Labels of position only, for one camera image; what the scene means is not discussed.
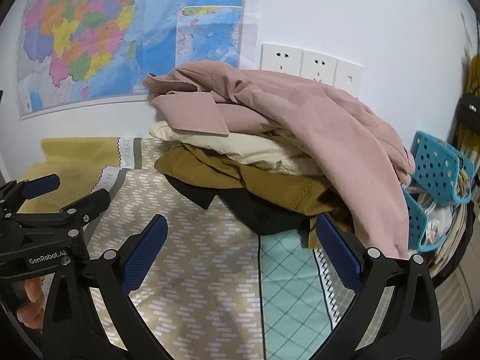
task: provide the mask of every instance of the green diamond pattern fabric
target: green diamond pattern fabric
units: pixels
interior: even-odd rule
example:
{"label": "green diamond pattern fabric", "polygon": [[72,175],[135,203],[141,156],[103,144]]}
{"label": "green diamond pattern fabric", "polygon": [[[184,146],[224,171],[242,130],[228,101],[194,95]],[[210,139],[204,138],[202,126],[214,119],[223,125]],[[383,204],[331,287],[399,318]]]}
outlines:
{"label": "green diamond pattern fabric", "polygon": [[267,360],[308,360],[331,333],[314,253],[297,230],[260,237]]}

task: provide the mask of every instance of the electrical outlet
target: electrical outlet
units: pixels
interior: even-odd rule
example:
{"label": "electrical outlet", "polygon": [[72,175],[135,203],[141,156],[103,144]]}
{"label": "electrical outlet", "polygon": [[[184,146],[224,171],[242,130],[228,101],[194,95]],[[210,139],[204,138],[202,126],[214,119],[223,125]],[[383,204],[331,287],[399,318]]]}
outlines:
{"label": "electrical outlet", "polygon": [[348,92],[355,98],[360,94],[362,86],[363,67],[350,62],[338,60],[334,87]]}
{"label": "electrical outlet", "polygon": [[301,65],[302,50],[275,44],[263,44],[261,70],[299,76]]}
{"label": "electrical outlet", "polygon": [[300,77],[332,85],[337,70],[337,60],[331,56],[303,50]]}

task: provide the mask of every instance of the turquoise basket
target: turquoise basket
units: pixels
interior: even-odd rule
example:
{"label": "turquoise basket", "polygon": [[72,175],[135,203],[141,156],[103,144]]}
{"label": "turquoise basket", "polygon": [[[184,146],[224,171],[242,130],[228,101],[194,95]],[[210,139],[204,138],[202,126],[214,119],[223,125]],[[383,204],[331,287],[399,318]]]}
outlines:
{"label": "turquoise basket", "polygon": [[409,249],[417,249],[420,253],[434,251],[444,243],[446,235],[433,245],[422,245],[427,231],[428,216],[411,195],[406,191],[403,191],[403,195],[409,210]]}
{"label": "turquoise basket", "polygon": [[448,143],[421,131],[415,135],[412,152],[416,166],[413,178],[438,204],[456,205],[471,200],[470,186],[467,197],[461,198],[457,193],[460,167],[466,171],[470,182],[473,181],[475,168],[470,159]]}

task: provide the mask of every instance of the blue rubber pad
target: blue rubber pad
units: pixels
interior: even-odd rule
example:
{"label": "blue rubber pad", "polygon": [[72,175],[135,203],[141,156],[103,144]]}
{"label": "blue rubber pad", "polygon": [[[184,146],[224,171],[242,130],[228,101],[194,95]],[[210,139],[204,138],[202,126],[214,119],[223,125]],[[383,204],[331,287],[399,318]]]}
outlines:
{"label": "blue rubber pad", "polygon": [[363,288],[362,266],[325,215],[317,216],[316,234],[343,285],[356,294]]}
{"label": "blue rubber pad", "polygon": [[167,220],[160,215],[148,224],[146,233],[123,265],[121,288],[124,293],[140,288],[167,240],[168,228]]}
{"label": "blue rubber pad", "polygon": [[22,196],[25,199],[34,199],[46,193],[56,191],[59,186],[59,177],[57,175],[48,175],[25,183],[22,189]]}

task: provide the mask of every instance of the pink jacket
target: pink jacket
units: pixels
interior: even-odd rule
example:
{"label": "pink jacket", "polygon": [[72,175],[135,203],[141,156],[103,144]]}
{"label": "pink jacket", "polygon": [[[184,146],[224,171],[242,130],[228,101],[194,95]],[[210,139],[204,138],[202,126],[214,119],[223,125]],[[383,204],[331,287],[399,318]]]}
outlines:
{"label": "pink jacket", "polygon": [[352,212],[364,246],[406,256],[409,216],[399,180],[414,159],[396,131],[344,91],[286,74],[201,61],[143,84],[172,128],[228,135],[291,131]]}

